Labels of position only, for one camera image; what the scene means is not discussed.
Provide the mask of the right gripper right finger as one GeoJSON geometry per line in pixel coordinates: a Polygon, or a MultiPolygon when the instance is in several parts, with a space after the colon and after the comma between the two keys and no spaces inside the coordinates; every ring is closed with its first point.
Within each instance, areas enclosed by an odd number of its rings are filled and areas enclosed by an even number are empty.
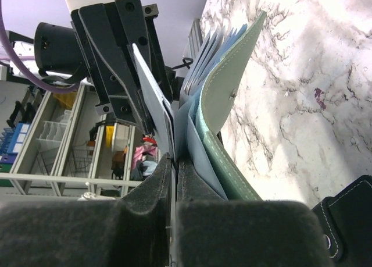
{"type": "Polygon", "coordinates": [[[179,163],[177,266],[332,266],[316,215],[293,201],[224,201],[179,163]]]}

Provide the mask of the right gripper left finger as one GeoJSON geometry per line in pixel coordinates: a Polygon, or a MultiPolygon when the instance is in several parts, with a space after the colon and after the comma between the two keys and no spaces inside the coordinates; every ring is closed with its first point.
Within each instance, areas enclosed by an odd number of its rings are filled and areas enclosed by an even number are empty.
{"type": "Polygon", "coordinates": [[[119,200],[1,204],[2,266],[166,266],[171,160],[119,200]]]}

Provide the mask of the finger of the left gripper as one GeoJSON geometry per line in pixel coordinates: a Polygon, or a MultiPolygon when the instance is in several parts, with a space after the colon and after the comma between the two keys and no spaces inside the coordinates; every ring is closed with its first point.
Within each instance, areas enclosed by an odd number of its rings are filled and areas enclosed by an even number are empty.
{"type": "Polygon", "coordinates": [[[151,132],[132,45],[114,3],[85,6],[71,14],[81,50],[105,113],[151,132]]]}
{"type": "Polygon", "coordinates": [[[121,24],[130,45],[136,44],[155,80],[169,101],[173,100],[170,67],[163,60],[154,19],[159,11],[157,4],[142,5],[141,0],[116,0],[121,24]]]}

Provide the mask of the grey credit card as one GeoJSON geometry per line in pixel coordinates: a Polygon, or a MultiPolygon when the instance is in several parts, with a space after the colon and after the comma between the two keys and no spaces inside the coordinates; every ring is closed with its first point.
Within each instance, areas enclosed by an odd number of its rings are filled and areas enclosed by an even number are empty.
{"type": "Polygon", "coordinates": [[[132,48],[144,101],[154,123],[153,137],[160,152],[168,153],[174,161],[173,133],[170,116],[163,103],[164,95],[137,45],[132,44],[132,48]]]}

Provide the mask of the green card holder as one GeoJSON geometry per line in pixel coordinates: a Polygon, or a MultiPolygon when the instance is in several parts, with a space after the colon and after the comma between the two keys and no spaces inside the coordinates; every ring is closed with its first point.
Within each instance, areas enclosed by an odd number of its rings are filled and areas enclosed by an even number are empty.
{"type": "Polygon", "coordinates": [[[176,112],[176,142],[187,147],[198,176],[224,200],[260,199],[223,147],[218,133],[237,96],[267,13],[226,33],[209,33],[189,70],[176,112]]]}

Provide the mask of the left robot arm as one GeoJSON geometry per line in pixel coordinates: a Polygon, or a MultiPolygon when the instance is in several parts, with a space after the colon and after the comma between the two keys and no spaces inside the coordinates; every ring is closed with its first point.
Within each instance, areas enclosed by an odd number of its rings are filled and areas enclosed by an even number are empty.
{"type": "Polygon", "coordinates": [[[38,76],[12,49],[19,35],[1,30],[1,43],[20,71],[41,89],[67,93],[92,80],[97,114],[153,135],[170,128],[175,73],[164,64],[154,19],[141,0],[65,0],[71,28],[40,23],[32,40],[38,76]]]}

